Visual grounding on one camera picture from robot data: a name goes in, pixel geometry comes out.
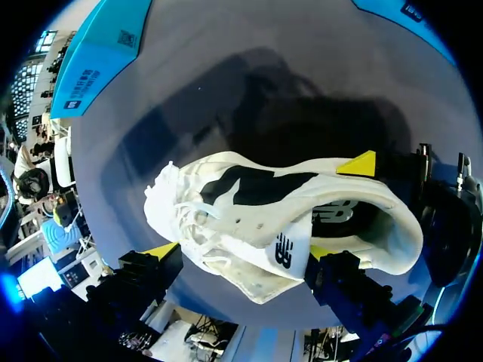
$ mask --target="computer monitor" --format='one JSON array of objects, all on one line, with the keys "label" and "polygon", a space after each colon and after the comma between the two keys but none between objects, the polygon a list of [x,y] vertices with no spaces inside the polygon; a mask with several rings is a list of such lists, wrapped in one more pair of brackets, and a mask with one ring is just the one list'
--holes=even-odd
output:
[{"label": "computer monitor", "polygon": [[18,283],[26,298],[32,298],[47,287],[52,288],[53,291],[59,290],[63,284],[50,257],[42,259],[19,276]]}]

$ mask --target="white sneaker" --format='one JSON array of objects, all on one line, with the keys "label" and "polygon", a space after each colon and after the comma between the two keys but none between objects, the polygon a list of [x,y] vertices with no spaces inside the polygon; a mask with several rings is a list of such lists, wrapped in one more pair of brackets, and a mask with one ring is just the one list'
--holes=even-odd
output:
[{"label": "white sneaker", "polygon": [[[303,281],[311,243],[351,251],[364,267],[407,272],[423,245],[419,223],[383,183],[337,175],[347,161],[324,158],[274,168],[221,152],[182,169],[170,163],[146,190],[147,222],[163,238],[179,241],[199,268],[222,275],[257,303]],[[343,222],[354,214],[347,202],[374,205],[378,211],[370,225],[357,235],[349,230],[342,237],[311,239],[312,209],[330,204],[350,210],[334,214]]]}]

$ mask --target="window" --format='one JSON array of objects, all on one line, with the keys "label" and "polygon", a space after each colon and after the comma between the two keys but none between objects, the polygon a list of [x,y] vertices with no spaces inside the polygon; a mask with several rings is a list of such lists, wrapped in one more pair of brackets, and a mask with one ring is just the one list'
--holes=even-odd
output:
[{"label": "window", "polygon": [[29,120],[27,118],[24,118],[22,120],[15,122],[14,132],[17,134],[17,138],[21,142],[24,142],[27,139],[27,124],[28,123],[29,123]]},{"label": "window", "polygon": [[48,32],[44,39],[44,45],[50,45],[54,42],[55,32]]},{"label": "window", "polygon": [[27,116],[30,112],[30,103],[38,80],[38,74],[42,70],[42,63],[23,66],[16,75],[16,80],[11,86],[11,95],[14,103],[15,117]]},{"label": "window", "polygon": [[51,49],[54,38],[57,32],[43,32],[40,39],[35,45],[34,54],[45,54]]}]

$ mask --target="blue sign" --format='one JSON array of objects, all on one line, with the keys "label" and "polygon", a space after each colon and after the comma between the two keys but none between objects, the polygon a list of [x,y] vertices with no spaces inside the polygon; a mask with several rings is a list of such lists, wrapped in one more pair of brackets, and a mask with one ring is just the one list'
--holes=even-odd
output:
[{"label": "blue sign", "polygon": [[60,67],[52,118],[79,117],[139,54],[152,0],[102,0],[75,34]]},{"label": "blue sign", "polygon": [[434,33],[431,26],[423,16],[406,0],[352,0],[359,9],[385,17],[388,20],[403,26],[414,34],[427,41],[433,48],[443,55],[451,64],[454,58],[445,44]]}]

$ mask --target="gray surface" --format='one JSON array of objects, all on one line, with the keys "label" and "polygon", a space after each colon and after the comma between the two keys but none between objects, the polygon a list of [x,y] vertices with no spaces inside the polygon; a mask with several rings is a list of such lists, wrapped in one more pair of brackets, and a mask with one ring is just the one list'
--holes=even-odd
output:
[{"label": "gray surface", "polygon": [[[287,166],[428,142],[442,163],[456,164],[461,151],[474,173],[483,164],[480,127],[457,70],[422,39],[349,0],[155,0],[139,58],[72,136],[80,198],[111,265],[131,249],[165,243],[146,223],[143,190],[170,160],[183,166],[231,149]],[[421,261],[398,277],[368,274],[392,285],[395,300],[422,297],[429,284]],[[188,260],[168,298],[239,324],[337,322],[305,285],[255,305]]]}]

